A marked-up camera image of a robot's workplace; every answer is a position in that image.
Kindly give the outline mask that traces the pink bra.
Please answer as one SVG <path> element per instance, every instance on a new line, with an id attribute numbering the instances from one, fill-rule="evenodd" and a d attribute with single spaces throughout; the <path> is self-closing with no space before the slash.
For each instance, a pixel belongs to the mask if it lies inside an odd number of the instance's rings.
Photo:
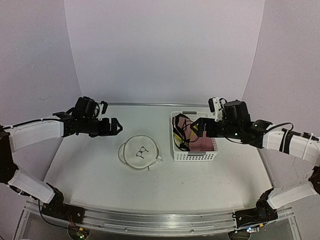
<path id="1" fill-rule="evenodd" d="M 191 140 L 195 140 L 198 136 L 194 133 Z M 180 141 L 176 138 L 173 138 L 177 144 L 180 143 Z M 197 142 L 191 143 L 189 145 L 190 151 L 189 152 L 204 152 L 204 151 L 214 151 L 215 146 L 213 144 L 213 140 L 208 137 L 199 137 Z"/>

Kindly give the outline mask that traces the white perforated plastic basket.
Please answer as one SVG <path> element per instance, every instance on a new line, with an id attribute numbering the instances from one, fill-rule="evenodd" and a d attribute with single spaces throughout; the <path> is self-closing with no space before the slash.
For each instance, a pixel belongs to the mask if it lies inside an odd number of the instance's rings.
<path id="1" fill-rule="evenodd" d="M 171 138 L 173 160 L 175 162 L 212 162 L 218 154 L 214 138 L 196 135 L 198 127 L 191 125 L 199 118 L 207 118 L 201 111 L 171 112 Z"/>

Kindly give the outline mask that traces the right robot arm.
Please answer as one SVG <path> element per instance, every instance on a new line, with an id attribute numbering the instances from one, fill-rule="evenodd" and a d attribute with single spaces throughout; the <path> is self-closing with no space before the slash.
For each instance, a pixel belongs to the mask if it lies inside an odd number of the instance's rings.
<path id="1" fill-rule="evenodd" d="M 287 186 L 266 192 L 257 207 L 252 209 L 252 218 L 262 222 L 272 209 L 320 193 L 320 139 L 313 133 L 296 132 L 293 127 L 285 128 L 287 123 L 274 125 L 272 122 L 251 120 L 247 104 L 234 100 L 222 103 L 221 99 L 208 101 L 213 118 L 200 117 L 190 129 L 199 137 L 224 138 L 229 142 L 250 145 L 257 149 L 278 151 L 310 163 L 311 174 Z"/>

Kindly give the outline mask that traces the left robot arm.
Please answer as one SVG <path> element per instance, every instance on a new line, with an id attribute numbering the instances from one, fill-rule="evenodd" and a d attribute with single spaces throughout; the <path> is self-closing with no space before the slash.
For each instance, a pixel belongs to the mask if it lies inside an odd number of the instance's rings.
<path id="1" fill-rule="evenodd" d="M 108 103 L 82 96 L 75 106 L 52 116 L 0 126 L 0 182 L 24 195 L 48 204 L 57 219 L 67 214 L 59 191 L 44 178 L 62 140 L 72 135 L 90 138 L 116 136 L 123 126 L 106 116 Z"/>

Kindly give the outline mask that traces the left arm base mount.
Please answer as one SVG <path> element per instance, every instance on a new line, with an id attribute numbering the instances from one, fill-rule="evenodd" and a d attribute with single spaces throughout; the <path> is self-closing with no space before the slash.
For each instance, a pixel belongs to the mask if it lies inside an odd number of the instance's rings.
<path id="1" fill-rule="evenodd" d="M 85 209 L 64 203 L 63 193 L 51 184 L 47 183 L 47 185 L 53 190 L 54 196 L 49 203 L 42 205 L 40 212 L 48 217 L 81 224 L 84 219 Z"/>

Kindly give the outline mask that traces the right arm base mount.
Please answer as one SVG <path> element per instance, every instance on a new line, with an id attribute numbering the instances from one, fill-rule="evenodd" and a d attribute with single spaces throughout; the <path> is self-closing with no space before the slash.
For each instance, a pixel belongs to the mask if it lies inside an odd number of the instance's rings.
<path id="1" fill-rule="evenodd" d="M 257 200 L 254 208 L 237 210 L 232 214 L 232 218 L 236 221 L 237 229 L 266 224 L 278 219 L 277 210 L 273 209 L 267 202 L 272 190 L 274 189 L 271 188 L 265 191 Z"/>

